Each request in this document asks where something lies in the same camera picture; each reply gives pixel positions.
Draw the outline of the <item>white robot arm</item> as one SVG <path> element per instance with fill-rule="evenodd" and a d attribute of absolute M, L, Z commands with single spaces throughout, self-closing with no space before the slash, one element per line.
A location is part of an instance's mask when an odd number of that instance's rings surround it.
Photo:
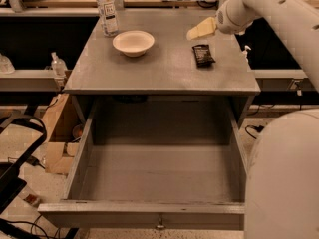
<path fill-rule="evenodd" d="M 319 12 L 303 0 L 226 0 L 217 29 L 235 34 L 262 17 L 319 91 Z M 319 111 L 271 122 L 247 164 L 244 239 L 319 239 Z"/>

